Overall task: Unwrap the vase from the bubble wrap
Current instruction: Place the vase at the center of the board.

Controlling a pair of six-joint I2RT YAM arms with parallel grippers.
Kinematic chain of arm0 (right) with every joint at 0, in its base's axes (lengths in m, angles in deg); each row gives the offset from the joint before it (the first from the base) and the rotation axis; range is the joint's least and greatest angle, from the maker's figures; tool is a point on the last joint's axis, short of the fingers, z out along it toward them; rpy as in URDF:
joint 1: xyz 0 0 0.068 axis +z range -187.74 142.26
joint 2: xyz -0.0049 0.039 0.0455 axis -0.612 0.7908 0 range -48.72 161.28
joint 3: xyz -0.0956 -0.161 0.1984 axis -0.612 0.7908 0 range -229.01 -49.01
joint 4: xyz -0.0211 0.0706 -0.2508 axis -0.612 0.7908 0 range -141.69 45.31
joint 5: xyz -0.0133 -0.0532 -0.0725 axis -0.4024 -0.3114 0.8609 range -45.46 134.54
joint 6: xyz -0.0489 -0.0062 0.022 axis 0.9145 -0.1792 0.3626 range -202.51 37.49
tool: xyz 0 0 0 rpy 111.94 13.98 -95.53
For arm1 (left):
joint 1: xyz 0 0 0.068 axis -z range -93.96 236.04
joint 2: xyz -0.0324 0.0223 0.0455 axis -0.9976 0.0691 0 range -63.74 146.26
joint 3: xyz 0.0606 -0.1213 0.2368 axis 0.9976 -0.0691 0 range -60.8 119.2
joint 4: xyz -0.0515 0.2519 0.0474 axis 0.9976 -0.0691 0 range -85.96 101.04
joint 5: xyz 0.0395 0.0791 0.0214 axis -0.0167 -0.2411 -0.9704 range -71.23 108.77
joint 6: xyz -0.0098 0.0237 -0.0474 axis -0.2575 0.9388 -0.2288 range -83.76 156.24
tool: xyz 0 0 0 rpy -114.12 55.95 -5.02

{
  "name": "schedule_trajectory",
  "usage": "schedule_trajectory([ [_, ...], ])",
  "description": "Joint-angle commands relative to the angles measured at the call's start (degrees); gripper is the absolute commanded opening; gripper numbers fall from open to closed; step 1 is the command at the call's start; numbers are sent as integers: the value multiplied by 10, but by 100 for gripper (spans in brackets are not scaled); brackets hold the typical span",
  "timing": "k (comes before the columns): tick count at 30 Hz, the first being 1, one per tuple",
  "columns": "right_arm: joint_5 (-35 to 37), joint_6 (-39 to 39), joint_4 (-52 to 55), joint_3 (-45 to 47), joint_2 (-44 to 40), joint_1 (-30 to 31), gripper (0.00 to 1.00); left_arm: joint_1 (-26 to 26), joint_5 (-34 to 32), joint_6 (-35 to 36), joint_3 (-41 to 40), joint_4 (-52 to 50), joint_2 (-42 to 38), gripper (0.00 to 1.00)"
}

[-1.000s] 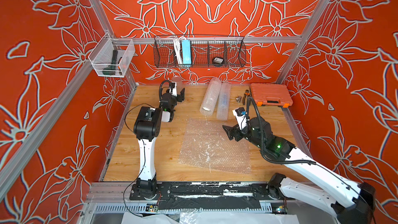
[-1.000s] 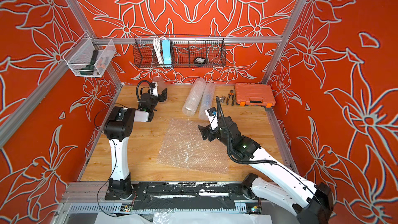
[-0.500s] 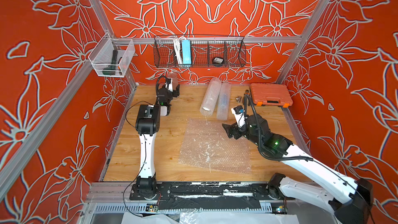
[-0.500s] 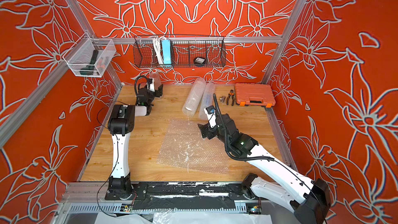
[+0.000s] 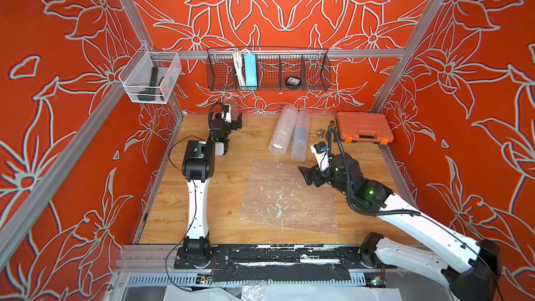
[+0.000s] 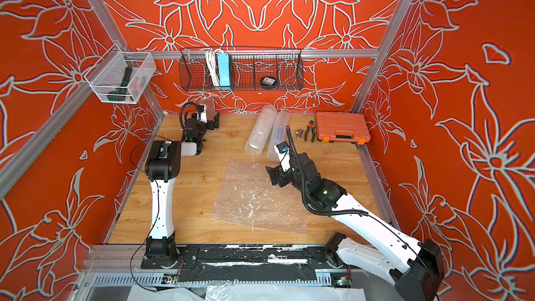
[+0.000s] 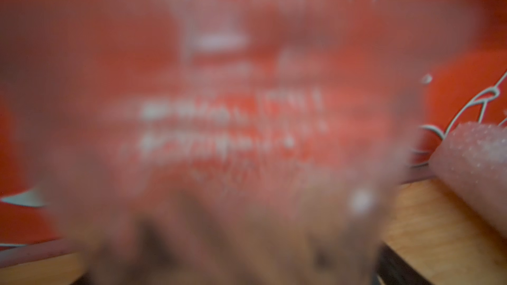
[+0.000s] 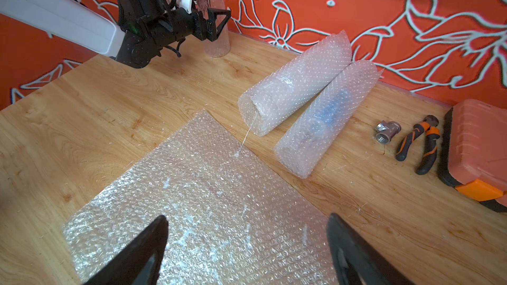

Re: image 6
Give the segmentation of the clear glass vase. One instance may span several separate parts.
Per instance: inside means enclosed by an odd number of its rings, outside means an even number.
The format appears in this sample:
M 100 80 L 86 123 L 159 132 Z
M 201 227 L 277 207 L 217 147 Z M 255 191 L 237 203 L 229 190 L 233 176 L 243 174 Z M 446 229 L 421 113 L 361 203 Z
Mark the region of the clear glass vase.
M 217 113 L 215 110 L 215 102 L 211 96 L 204 97 L 199 100 L 199 105 L 205 105 L 208 113 L 208 120 L 212 120 L 214 115 Z

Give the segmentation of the bubble wrap sheet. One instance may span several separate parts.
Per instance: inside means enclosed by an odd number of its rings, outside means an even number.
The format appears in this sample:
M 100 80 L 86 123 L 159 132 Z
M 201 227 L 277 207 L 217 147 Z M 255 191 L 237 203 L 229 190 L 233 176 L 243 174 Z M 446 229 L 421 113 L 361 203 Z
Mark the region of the bubble wrap sheet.
M 265 166 L 249 160 L 228 163 L 211 219 L 252 231 L 307 232 L 307 211 L 299 192 L 290 185 L 272 185 Z

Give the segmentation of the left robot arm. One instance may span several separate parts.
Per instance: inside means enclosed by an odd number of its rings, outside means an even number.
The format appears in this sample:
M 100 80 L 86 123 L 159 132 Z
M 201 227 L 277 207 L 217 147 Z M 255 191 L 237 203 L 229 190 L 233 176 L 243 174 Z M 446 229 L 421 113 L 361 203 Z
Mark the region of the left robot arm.
M 173 192 L 181 171 L 181 158 L 197 156 L 202 152 L 204 136 L 220 126 L 220 114 L 202 111 L 183 119 L 181 141 L 161 138 L 155 140 L 145 163 L 145 174 L 150 181 L 153 198 L 152 222 L 146 237 L 143 269 L 170 269 L 184 263 L 176 246 L 172 217 Z

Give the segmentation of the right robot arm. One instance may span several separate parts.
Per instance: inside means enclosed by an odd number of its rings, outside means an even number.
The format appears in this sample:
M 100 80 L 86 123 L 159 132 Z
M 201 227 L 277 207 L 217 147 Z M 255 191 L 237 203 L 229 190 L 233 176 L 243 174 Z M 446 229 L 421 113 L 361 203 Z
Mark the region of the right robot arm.
M 285 152 L 279 157 L 279 166 L 266 168 L 273 185 L 292 185 L 310 213 L 331 217 L 368 242 L 360 245 L 334 234 L 326 244 L 331 261 L 380 277 L 404 300 L 438 300 L 444 261 L 435 241 L 418 241 L 381 220 L 341 185 L 323 178 L 306 153 Z

